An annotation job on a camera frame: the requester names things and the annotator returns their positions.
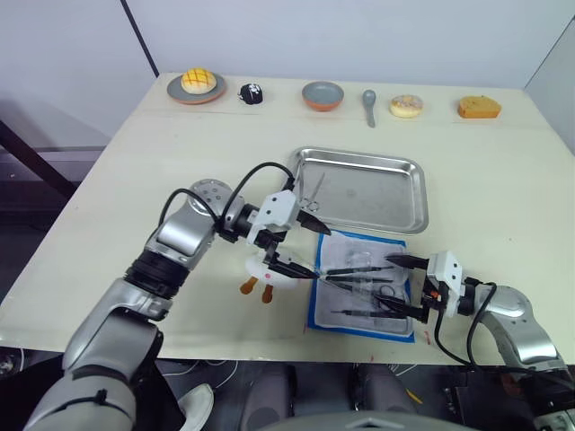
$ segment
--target gray spoon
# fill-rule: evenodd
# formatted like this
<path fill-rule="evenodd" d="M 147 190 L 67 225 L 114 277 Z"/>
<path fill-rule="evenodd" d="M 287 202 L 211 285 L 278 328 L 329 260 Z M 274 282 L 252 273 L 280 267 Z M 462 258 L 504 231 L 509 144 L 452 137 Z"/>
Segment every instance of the gray spoon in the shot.
<path fill-rule="evenodd" d="M 374 105 L 376 104 L 376 92 L 373 90 L 365 90 L 361 96 L 363 107 L 367 112 L 367 125 L 371 128 L 376 126 L 376 119 L 374 118 Z"/>

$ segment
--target metal tray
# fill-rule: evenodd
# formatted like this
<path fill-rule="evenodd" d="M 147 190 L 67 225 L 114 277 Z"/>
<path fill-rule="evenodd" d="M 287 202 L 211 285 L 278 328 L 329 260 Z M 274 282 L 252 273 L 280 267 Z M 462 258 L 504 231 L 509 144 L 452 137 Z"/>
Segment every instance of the metal tray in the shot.
<path fill-rule="evenodd" d="M 416 162 L 304 147 L 294 153 L 291 168 L 302 209 L 327 224 L 406 234 L 428 225 L 425 180 Z"/>

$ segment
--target yellow cake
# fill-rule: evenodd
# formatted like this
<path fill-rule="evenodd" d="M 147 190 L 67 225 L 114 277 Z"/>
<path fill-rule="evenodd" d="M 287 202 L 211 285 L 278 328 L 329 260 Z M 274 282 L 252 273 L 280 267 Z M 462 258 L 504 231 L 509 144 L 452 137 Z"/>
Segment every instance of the yellow cake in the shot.
<path fill-rule="evenodd" d="M 216 88 L 216 77 L 207 69 L 195 67 L 181 76 L 181 88 L 189 94 L 206 94 Z"/>
<path fill-rule="evenodd" d="M 466 96 L 457 109 L 464 119 L 494 119 L 501 112 L 501 105 L 487 96 Z"/>

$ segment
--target bowl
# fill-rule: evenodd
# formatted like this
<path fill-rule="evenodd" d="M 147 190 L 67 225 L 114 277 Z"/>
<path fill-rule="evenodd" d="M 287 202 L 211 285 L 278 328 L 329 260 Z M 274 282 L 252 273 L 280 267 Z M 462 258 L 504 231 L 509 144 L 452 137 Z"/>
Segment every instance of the bowl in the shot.
<path fill-rule="evenodd" d="M 313 110 L 325 112 L 336 108 L 343 100 L 340 86 L 327 81 L 314 81 L 302 89 L 305 103 Z"/>

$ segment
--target floor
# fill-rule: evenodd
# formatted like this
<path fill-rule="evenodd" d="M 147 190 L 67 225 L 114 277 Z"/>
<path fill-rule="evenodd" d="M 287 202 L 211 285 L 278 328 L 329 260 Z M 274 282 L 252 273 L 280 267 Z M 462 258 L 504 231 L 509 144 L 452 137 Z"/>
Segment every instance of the floor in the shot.
<path fill-rule="evenodd" d="M 0 255 L 0 301 L 4 299 L 55 220 L 58 214 L 57 207 L 50 208 L 45 213 L 39 211 L 18 213 L 11 210 L 9 216 L 2 216 L 3 213 L 0 212 L 0 251 L 10 250 L 10 253 L 3 252 Z M 18 349 L 0 347 L 0 362 L 3 360 L 2 356 L 4 358 L 9 356 L 16 370 L 20 366 L 20 354 Z M 25 354 L 25 366 L 31 366 L 56 355 L 53 352 L 30 350 Z M 158 360 L 157 365 L 165 374 L 177 398 L 201 383 L 209 383 L 212 388 L 216 388 L 214 409 L 204 429 L 224 431 L 237 429 L 247 393 L 265 363 Z M 296 415 L 350 409 L 348 384 L 352 365 L 317 363 L 291 365 L 296 369 L 298 381 L 294 404 Z M 419 400 L 414 401 L 414 405 L 421 415 L 455 422 L 459 420 L 462 406 L 457 405 L 456 388 L 465 386 L 462 381 L 467 380 L 466 373 L 461 373 L 460 368 L 428 365 L 415 367 L 392 365 L 392 368 L 406 388 Z M 489 388 L 484 390 L 486 400 L 490 398 L 489 390 Z M 496 426 L 478 427 L 498 429 Z"/>

